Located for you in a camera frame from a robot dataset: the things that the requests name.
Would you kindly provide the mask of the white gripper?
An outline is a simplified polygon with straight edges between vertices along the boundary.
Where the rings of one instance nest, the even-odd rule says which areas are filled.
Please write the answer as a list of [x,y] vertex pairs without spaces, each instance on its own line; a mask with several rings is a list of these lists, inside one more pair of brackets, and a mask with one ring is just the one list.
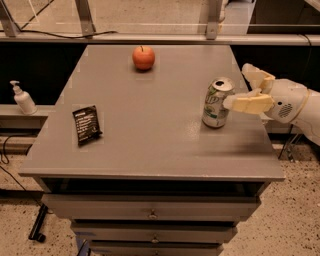
[[246,63],[241,70],[252,91],[229,95],[223,107],[241,113],[266,115],[281,123],[290,123],[305,102],[306,86],[288,79],[276,79],[252,64]]

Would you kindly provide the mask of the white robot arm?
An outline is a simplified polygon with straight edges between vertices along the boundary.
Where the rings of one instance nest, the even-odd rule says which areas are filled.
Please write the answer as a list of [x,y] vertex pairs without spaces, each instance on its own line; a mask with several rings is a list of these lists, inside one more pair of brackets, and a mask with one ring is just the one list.
[[313,143],[320,145],[320,93],[288,79],[277,79],[252,64],[242,67],[252,90],[228,96],[223,106],[247,114],[264,113],[280,123],[298,127]]

